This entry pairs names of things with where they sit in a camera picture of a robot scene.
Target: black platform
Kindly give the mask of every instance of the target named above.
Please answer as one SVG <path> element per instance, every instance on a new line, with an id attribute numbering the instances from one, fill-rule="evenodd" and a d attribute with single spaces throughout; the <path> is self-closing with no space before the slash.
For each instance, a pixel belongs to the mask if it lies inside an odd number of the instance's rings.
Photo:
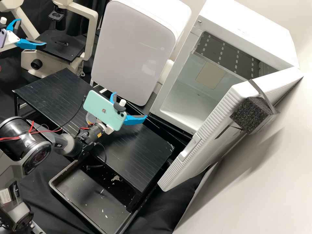
<path id="1" fill-rule="evenodd" d="M 14 93 L 35 110 L 60 126 L 78 110 L 84 94 L 93 89 L 68 69 L 33 82 Z M 78 114 L 64 126 L 69 134 L 76 135 L 79 127 L 87 125 L 87 112 L 81 108 Z M 120 131 L 103 136 L 107 165 L 143 193 L 157 172 L 173 152 L 173 146 L 140 124 L 123 126 Z"/>
<path id="2" fill-rule="evenodd" d="M 46 47 L 39 50 L 68 62 L 73 62 L 76 57 L 83 53 L 86 37 L 83 35 L 69 36 L 63 31 L 47 30 L 36 40 L 46 42 Z"/>

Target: white knob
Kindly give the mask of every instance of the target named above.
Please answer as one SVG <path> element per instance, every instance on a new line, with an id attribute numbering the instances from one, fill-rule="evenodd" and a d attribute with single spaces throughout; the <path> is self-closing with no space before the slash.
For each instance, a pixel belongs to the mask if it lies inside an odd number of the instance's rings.
<path id="1" fill-rule="evenodd" d="M 7 23 L 6 20 L 7 20 L 7 19 L 6 19 L 5 17 L 1 17 L 0 23 L 1 23 L 1 24 L 6 24 L 6 23 Z"/>
<path id="2" fill-rule="evenodd" d="M 125 106 L 127 103 L 127 101 L 125 99 L 121 99 L 120 102 L 119 102 L 119 105 L 120 106 Z"/>

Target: purple smartphone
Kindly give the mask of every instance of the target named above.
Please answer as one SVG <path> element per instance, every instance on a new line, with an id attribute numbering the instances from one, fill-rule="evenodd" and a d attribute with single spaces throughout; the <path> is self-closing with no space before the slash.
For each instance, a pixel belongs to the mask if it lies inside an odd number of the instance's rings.
<path id="1" fill-rule="evenodd" d="M 4 47 L 6 38 L 7 38 L 7 31 L 5 29 L 0 29 L 0 48 Z"/>

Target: smartphone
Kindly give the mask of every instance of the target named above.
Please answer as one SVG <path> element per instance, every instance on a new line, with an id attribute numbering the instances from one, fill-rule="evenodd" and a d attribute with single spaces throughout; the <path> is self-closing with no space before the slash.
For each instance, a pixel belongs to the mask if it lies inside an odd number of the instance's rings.
<path id="1" fill-rule="evenodd" d="M 0 29 L 0 48 L 4 47 L 6 38 L 7 38 L 7 31 L 5 29 Z"/>
<path id="2" fill-rule="evenodd" d="M 127 117 L 125 111 L 117 111 L 108 99 L 93 90 L 90 90 L 88 93 L 84 102 L 84 109 L 115 131 L 120 130 Z"/>

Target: white wall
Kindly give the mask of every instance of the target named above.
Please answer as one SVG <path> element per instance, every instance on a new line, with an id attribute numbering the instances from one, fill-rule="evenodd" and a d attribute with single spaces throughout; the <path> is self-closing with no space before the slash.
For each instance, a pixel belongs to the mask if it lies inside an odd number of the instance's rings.
<path id="1" fill-rule="evenodd" d="M 239 0 L 290 29 L 303 71 L 312 71 L 312 2 Z M 184 233 L 312 232 L 312 73 L 277 106 L 270 128 L 243 139 L 180 221 Z"/>
<path id="2" fill-rule="evenodd" d="M 204 3 L 206 2 L 206 0 L 180 0 L 181 2 L 185 3 L 186 5 L 188 5 L 191 10 L 192 10 L 192 15 L 191 18 L 187 24 L 187 26 L 185 27 L 185 30 L 183 32 L 183 35 L 181 36 L 181 39 L 179 41 L 179 43 L 177 44 L 175 50 L 172 52 L 171 55 L 171 60 L 175 61 L 178 53 L 180 52 L 188 34 L 190 33 L 195 20 L 197 19 L 202 7 L 204 6 Z"/>

